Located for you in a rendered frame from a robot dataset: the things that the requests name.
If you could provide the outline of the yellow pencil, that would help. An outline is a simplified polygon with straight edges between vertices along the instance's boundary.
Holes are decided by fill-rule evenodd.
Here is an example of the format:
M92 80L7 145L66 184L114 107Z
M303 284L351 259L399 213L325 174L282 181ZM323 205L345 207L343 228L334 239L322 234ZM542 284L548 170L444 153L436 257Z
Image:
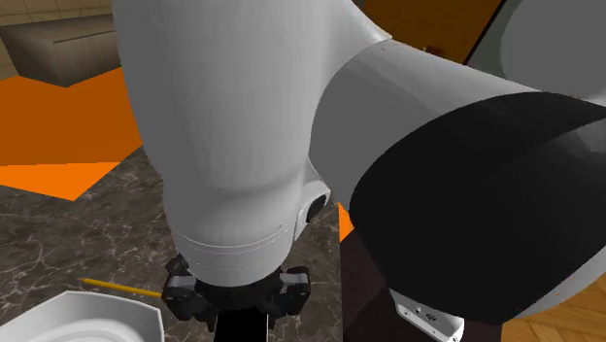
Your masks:
M94 279L89 279L89 278L77 278L77 279L85 284L89 284L89 285L93 285L93 286L97 286L97 287L103 287L103 288L107 288L107 289L111 289L111 290L125 291L125 292L140 294L140 295L144 295L144 296L149 296L149 297L156 297L156 298L161 298L161 296L162 296L162 293L157 292L157 291L148 291L148 290L138 289L138 288L134 288L134 287L128 287L128 286L124 286L124 285L119 285L119 284L114 284L114 283L109 283L109 282L104 282L104 281L99 281L99 280L94 280Z

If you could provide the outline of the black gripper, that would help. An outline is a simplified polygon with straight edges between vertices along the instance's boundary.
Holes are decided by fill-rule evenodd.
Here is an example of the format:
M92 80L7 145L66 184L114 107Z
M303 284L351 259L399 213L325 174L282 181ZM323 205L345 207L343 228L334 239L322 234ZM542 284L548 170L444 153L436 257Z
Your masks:
M249 285L198 281L182 255L169 260L161 299L179 321L194 318L215 334L213 342L268 342L268 314L299 315L311 295L307 266L280 269Z

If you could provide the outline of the white octagonal bowl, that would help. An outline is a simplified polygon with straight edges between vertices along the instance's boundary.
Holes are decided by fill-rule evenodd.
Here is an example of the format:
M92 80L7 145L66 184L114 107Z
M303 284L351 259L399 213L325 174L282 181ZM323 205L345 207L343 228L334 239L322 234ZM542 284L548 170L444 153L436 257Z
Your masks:
M0 325L0 342L165 342L161 311L91 291L65 291Z

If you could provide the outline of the brown cabinet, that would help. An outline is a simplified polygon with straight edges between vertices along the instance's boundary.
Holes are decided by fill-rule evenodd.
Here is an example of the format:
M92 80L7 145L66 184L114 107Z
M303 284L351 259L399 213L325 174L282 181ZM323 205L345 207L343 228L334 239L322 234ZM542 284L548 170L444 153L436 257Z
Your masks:
M0 39L17 73L69 87L120 66L110 14L0 27Z

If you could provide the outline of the wooden door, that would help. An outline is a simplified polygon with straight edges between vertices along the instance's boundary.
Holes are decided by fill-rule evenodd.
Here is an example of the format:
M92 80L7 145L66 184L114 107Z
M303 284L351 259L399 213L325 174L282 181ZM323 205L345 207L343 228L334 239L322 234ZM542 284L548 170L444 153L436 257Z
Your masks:
M466 63L503 0L363 0L362 10L402 43Z

